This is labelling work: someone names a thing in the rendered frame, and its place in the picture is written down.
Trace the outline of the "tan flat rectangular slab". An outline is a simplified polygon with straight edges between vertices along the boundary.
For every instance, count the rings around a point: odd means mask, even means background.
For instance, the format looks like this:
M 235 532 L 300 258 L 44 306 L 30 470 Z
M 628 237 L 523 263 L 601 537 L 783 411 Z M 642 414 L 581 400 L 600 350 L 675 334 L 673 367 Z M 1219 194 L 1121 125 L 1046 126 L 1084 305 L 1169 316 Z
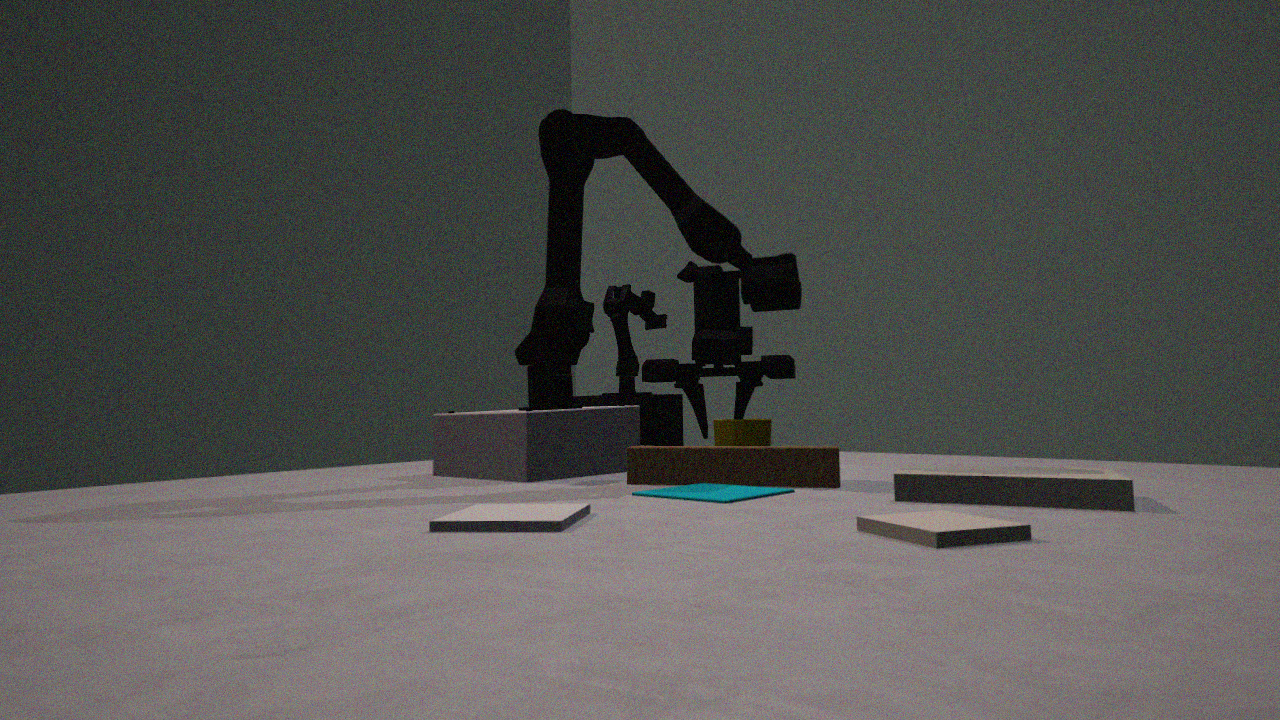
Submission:
M 932 548 L 1030 541 L 1030 525 L 936 510 L 858 516 L 858 530 Z

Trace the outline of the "brown rectangular bar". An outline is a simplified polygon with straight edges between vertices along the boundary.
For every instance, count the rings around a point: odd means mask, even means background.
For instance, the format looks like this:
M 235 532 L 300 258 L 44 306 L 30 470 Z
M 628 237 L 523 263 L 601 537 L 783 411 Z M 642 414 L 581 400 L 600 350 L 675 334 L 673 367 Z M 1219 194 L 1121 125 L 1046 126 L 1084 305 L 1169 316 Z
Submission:
M 630 446 L 627 484 L 838 488 L 833 446 Z

